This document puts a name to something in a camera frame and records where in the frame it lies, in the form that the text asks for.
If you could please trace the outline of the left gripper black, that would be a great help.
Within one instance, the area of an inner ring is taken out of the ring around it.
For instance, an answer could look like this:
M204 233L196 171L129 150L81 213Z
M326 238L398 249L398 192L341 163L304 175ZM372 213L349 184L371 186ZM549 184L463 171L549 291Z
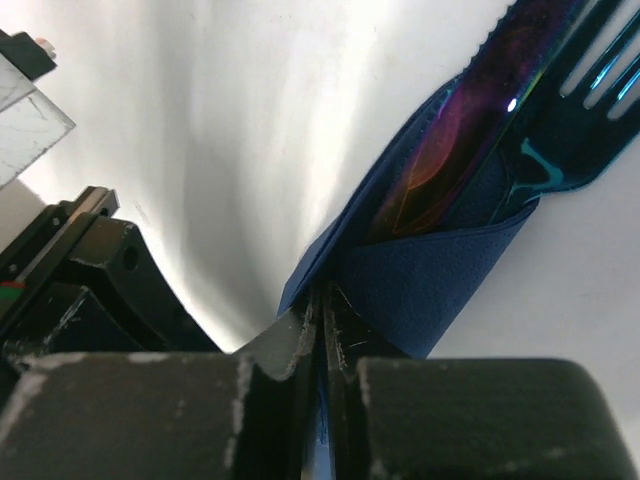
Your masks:
M49 205L1 253L1 355L218 352L159 271L138 227L90 186Z

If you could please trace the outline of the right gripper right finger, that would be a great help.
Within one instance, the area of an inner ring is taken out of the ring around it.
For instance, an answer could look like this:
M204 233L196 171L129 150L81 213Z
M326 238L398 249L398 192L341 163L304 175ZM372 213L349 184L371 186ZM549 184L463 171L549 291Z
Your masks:
M624 479L608 403L561 359L413 359L322 297L336 479Z

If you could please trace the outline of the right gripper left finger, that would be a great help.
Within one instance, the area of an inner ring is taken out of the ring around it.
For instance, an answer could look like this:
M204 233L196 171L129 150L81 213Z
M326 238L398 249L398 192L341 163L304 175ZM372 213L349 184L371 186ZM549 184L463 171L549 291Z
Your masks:
M286 310L232 354L141 349L91 296L1 340L5 479L302 479L317 322Z

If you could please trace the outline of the dark blue paper napkin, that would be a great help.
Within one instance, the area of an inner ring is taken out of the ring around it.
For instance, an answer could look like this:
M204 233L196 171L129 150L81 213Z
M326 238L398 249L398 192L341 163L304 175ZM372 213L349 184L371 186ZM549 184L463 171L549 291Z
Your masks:
M457 82L452 78L444 83L417 108L341 213L308 247L285 283L279 314L313 280L330 280L390 343L414 358L432 351L538 206L531 202L506 220L488 224L506 189L503 163L494 155L444 230L362 244L370 215Z

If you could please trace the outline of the iridescent metal knife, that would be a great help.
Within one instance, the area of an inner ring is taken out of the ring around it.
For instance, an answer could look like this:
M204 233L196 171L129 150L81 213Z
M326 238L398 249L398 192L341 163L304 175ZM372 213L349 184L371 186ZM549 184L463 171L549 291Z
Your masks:
M378 243L439 227L585 10L583 1L516 1L461 72L374 216Z

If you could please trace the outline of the blue metal fork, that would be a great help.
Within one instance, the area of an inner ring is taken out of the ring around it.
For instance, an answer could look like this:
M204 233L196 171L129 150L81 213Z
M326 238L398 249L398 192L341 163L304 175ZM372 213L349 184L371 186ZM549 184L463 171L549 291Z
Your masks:
M639 81L637 60L616 75L593 106L585 105L588 95L620 64L623 53L638 36L637 16L617 33L569 93L561 91L618 6L616 1L595 3L502 136L497 151L506 169L508 188L491 216L492 222L503 221L544 195L587 186L638 135L639 101L632 98L632 89ZM614 107L628 98L631 103L624 113L610 117Z

